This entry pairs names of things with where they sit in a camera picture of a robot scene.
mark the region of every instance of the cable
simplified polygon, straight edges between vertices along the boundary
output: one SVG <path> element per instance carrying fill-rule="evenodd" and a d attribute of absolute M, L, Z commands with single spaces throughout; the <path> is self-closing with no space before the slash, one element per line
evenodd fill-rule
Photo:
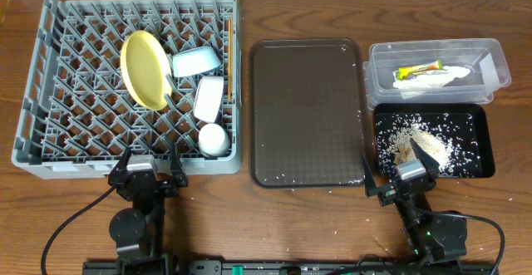
<path fill-rule="evenodd" d="M 99 204 L 105 197 L 109 196 L 113 191 L 115 190 L 115 187 L 111 187 L 107 190 L 102 196 L 100 196 L 98 199 L 94 200 L 92 203 L 87 205 L 85 208 L 81 209 L 79 212 L 73 214 L 69 219 L 67 219 L 61 226 L 59 226 L 56 229 L 56 232 L 53 233 L 53 235 L 48 240 L 47 245 L 44 247 L 44 250 L 42 251 L 42 257 L 41 257 L 41 273 L 42 275 L 47 275 L 47 255 L 48 251 L 50 250 L 50 247 L 52 246 L 53 241 L 57 238 L 57 235 L 74 219 L 79 217 L 81 214 L 85 213 L 87 210 L 91 209 L 93 206 Z"/>
<path fill-rule="evenodd" d="M 407 274 L 423 274 L 423 275 L 464 275 L 462 272 L 445 270 L 442 268 L 414 268 L 410 266 L 400 266 L 400 265 L 374 265 L 374 266 L 357 266 L 352 268 L 343 268 L 337 271 L 327 273 L 326 275 L 343 275 L 347 273 L 356 273 L 356 272 L 399 272 Z"/>
<path fill-rule="evenodd" d="M 408 201 L 404 200 L 403 203 L 409 207 L 410 209 L 413 209 L 421 214 L 427 214 L 431 216 L 446 216 L 446 217 L 452 217 L 452 218 L 463 218 L 463 219 L 471 219 L 476 221 L 481 221 L 488 223 L 489 225 L 493 226 L 497 231 L 499 232 L 500 236 L 500 246 L 499 246 L 499 254 L 497 255 L 497 259 L 495 260 L 495 264 L 493 266 L 493 269 L 490 271 L 490 275 L 494 275 L 497 271 L 497 268 L 500 265 L 500 261 L 502 261 L 502 256 L 505 253 L 505 232 L 502 230 L 502 228 L 499 226 L 499 224 L 495 223 L 492 220 L 489 220 L 488 218 L 484 217 L 478 217 L 473 215 L 466 215 L 466 214 L 455 214 L 455 213 L 444 213 L 444 212 L 432 212 L 426 209 L 419 209 L 415 207 L 414 205 L 408 203 Z"/>

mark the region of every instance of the wooden tabletop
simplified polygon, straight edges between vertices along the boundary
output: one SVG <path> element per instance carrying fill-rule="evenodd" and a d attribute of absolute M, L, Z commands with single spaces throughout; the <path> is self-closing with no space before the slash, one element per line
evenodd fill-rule
<path fill-rule="evenodd" d="M 434 210 L 493 219 L 506 235 L 503 274 L 532 273 L 532 0 L 241 0 L 244 58 L 244 165 L 233 175 L 191 176 L 167 201 L 165 246 L 186 259 L 353 261 L 366 253 L 411 254 L 393 206 L 363 189 L 266 190 L 249 178 L 251 46 L 263 39 L 348 37 L 367 60 L 375 42 L 492 37 L 513 82 L 484 106 L 496 174 L 441 179 Z M 0 29 L 0 273 L 39 273 L 42 249 L 66 218 L 108 189 L 105 179 L 42 180 L 10 160 L 42 0 L 12 0 Z M 114 259 L 111 217 L 130 207 L 117 194 L 71 223 L 48 255 L 50 274 L 79 274 L 87 259 Z M 490 226 L 468 223 L 467 260 L 493 262 Z"/>

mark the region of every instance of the yellow snack wrapper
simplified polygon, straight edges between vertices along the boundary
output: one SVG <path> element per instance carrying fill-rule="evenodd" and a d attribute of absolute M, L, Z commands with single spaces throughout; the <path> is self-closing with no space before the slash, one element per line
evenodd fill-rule
<path fill-rule="evenodd" d="M 407 67 L 399 67 L 397 71 L 393 72 L 393 75 L 397 80 L 403 81 L 408 79 L 409 76 L 411 76 L 415 72 L 420 71 L 434 71 L 434 70 L 442 70 L 443 65 L 441 64 L 441 60 L 437 60 L 431 63 L 427 64 L 421 64 L 418 66 L 407 66 Z"/>

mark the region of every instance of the dark brown tray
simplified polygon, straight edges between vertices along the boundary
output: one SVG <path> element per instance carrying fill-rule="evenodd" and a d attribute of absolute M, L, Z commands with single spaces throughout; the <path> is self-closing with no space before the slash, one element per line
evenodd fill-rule
<path fill-rule="evenodd" d="M 363 184 L 362 156 L 371 139 L 353 41 L 259 42 L 250 57 L 250 91 L 250 173 L 257 184 Z"/>

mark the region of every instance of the black tray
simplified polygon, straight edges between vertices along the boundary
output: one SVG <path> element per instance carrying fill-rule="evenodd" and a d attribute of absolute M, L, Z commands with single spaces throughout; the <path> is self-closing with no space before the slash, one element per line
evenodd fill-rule
<path fill-rule="evenodd" d="M 374 132 L 379 158 L 377 165 L 381 174 L 391 176 L 396 173 L 393 162 L 395 155 L 382 152 L 382 145 L 389 141 L 392 133 L 404 126 L 395 124 L 394 130 L 392 122 L 396 120 L 397 115 L 406 117 L 416 114 L 421 117 L 421 122 L 430 123 L 431 134 L 439 133 L 447 139 L 453 138 L 453 145 L 461 144 L 465 157 L 471 160 L 464 162 L 462 157 L 456 155 L 456 158 L 461 160 L 462 166 L 455 167 L 452 174 L 442 177 L 489 178 L 495 174 L 488 122 L 481 106 L 474 104 L 380 104 L 374 112 Z M 443 128 L 446 128 L 443 125 L 448 125 L 450 129 L 436 130 L 438 125 Z"/>
<path fill-rule="evenodd" d="M 250 174 L 258 185 L 363 184 L 362 156 L 371 139 L 362 60 L 353 41 L 259 42 L 249 73 Z"/>

